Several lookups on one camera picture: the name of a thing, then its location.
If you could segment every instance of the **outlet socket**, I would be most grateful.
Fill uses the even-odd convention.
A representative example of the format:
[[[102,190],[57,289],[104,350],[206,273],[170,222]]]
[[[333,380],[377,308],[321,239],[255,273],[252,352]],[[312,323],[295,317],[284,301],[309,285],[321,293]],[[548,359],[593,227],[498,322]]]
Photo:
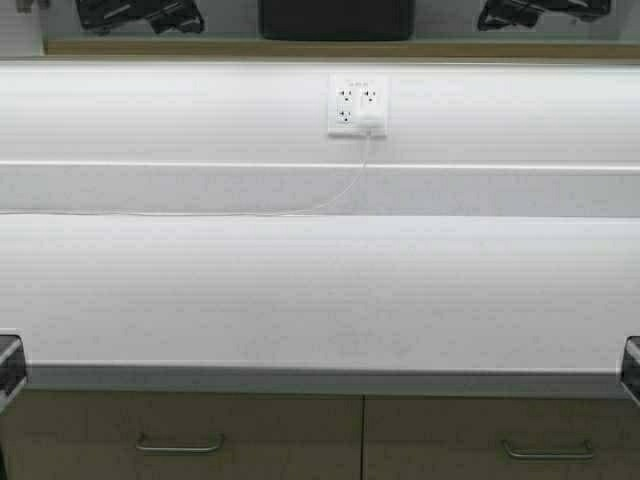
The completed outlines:
[[[389,80],[382,76],[331,77],[328,130],[331,136],[387,136]],[[376,123],[371,126],[371,119]]]

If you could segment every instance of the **white charging cable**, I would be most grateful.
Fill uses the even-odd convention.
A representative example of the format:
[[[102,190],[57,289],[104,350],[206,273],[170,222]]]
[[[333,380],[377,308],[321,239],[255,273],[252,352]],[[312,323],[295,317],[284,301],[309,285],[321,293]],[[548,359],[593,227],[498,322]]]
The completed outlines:
[[[345,188],[338,193],[330,196],[326,200],[311,205],[306,208],[294,210],[275,210],[275,211],[250,211],[250,212],[195,212],[195,213],[156,213],[144,211],[126,211],[126,210],[105,210],[105,211],[85,211],[85,210],[0,210],[0,215],[68,215],[68,216],[136,216],[136,217],[288,217],[288,216],[308,216],[322,215],[322,210],[335,205],[339,200],[349,194],[354,187],[360,182],[364,176],[367,165],[369,164],[371,152],[371,132],[367,129],[364,133],[363,147],[361,153],[361,163],[358,171]]]

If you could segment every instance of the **cabinet door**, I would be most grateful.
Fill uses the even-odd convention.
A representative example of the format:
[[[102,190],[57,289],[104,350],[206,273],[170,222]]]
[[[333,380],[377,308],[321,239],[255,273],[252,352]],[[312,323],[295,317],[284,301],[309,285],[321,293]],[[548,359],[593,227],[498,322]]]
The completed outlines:
[[[10,480],[358,480],[361,408],[348,397],[26,392],[2,444]]]
[[[640,467],[628,401],[370,398],[365,412],[367,480],[619,480]]]

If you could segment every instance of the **wooden shelf edge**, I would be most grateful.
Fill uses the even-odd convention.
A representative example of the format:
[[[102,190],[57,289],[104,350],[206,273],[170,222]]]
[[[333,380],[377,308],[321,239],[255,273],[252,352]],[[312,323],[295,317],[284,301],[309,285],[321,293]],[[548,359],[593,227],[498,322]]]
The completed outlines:
[[[640,60],[640,45],[49,40],[49,56]]]

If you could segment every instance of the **cabinet handle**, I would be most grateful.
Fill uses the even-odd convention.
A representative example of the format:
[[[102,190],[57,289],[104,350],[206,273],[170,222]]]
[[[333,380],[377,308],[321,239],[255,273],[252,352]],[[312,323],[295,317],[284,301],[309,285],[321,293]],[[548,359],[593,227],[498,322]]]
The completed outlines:
[[[136,450],[156,455],[209,455],[217,452],[224,445],[224,435],[221,433],[215,436],[214,443],[204,447],[160,447],[147,444],[148,440],[144,433],[140,435]]]
[[[516,450],[507,440],[502,441],[502,448],[504,448],[506,454],[509,455],[509,458],[527,462],[548,462],[558,460],[586,462],[593,460],[595,452],[593,451],[591,442],[587,440],[582,444],[582,446],[584,450],[581,452],[543,452],[533,450]]]

